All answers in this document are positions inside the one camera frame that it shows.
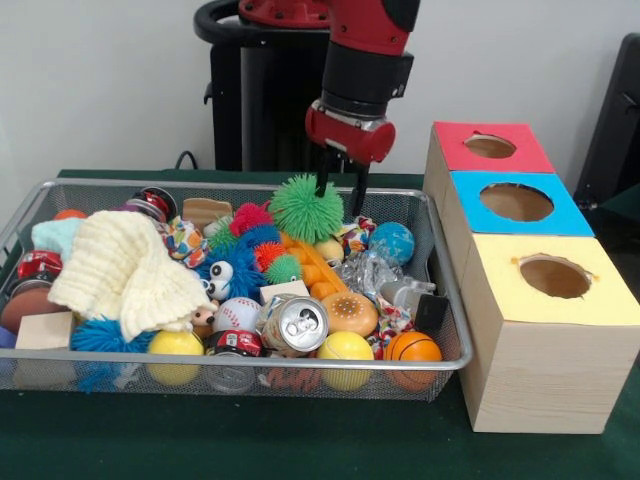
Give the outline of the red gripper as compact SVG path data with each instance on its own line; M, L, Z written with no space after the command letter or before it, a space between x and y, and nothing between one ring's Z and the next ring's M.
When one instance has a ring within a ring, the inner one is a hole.
M361 163L380 163L386 158L396 138L395 126L385 118L363 120L344 116L326 109L319 100L315 100L307 109L305 129L314 143L337 149L353 160L356 184L352 190L351 213L359 216L370 169ZM325 195L331 161L332 151L324 148L318 163L316 196Z

